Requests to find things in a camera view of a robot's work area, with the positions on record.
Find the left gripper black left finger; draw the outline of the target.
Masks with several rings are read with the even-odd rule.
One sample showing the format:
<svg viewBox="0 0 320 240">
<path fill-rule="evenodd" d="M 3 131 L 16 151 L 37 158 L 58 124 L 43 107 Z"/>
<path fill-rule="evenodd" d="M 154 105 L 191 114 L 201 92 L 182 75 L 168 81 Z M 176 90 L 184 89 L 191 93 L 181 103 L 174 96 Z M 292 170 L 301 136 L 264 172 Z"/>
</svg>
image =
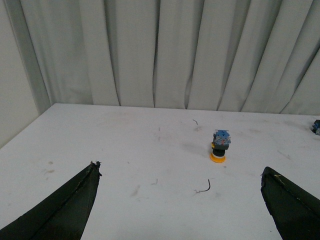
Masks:
<svg viewBox="0 0 320 240">
<path fill-rule="evenodd" d="M 0 230 L 2 240 L 79 240 L 93 208 L 101 177 L 99 161 Z"/>
</svg>

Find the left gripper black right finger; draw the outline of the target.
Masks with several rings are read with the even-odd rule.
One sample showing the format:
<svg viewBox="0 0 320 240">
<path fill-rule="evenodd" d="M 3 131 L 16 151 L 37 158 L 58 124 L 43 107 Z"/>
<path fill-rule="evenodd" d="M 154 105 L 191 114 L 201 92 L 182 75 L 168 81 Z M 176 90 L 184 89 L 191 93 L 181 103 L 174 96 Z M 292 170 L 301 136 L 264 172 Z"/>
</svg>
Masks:
<svg viewBox="0 0 320 240">
<path fill-rule="evenodd" d="M 261 194 L 283 240 L 320 238 L 320 200 L 282 174 L 265 167 Z"/>
</svg>

